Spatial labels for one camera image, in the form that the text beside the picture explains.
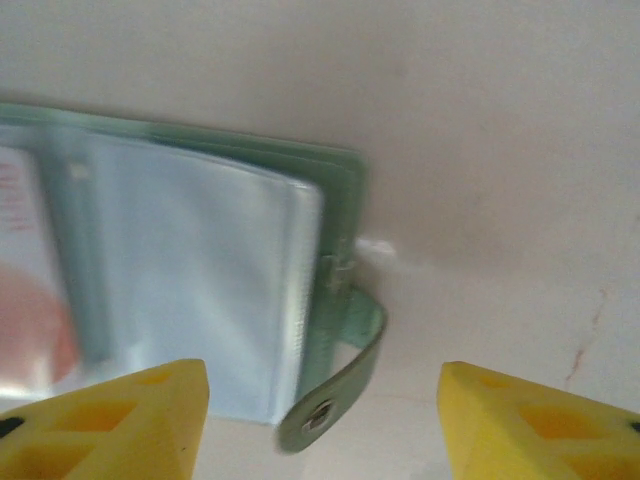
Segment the yellow plastic object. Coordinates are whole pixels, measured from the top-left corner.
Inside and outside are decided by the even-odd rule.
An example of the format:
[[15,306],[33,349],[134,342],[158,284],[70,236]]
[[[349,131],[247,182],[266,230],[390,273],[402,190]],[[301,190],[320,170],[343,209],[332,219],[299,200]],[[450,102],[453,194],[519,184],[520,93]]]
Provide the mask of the yellow plastic object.
[[640,415],[462,362],[438,408],[454,480],[640,480]]
[[180,360],[6,412],[0,479],[190,479],[208,398]]

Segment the white surface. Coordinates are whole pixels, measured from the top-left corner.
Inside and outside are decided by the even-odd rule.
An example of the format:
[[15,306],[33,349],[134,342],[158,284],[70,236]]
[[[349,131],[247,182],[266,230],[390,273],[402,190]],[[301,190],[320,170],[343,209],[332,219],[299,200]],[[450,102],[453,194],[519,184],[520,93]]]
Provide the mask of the white surface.
[[631,0],[3,2],[0,87],[361,149],[392,315],[371,388],[295,457],[210,422],[196,478],[445,479],[445,360],[640,410],[639,24]]

